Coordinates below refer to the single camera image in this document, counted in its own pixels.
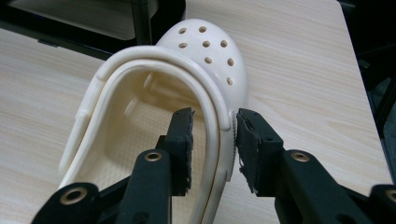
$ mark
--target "crocs shoe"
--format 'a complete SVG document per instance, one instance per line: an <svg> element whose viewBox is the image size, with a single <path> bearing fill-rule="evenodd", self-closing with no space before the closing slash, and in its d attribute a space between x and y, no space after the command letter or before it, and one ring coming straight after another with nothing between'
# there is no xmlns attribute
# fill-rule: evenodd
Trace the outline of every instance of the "crocs shoe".
<svg viewBox="0 0 396 224"><path fill-rule="evenodd" d="M131 174L154 148L172 114L194 111L192 184L172 198L174 223L211 223L233 171L236 117L248 78L233 40L207 21L186 20L156 46L124 49L96 72L60 163L61 187L91 182L104 189Z"/></svg>

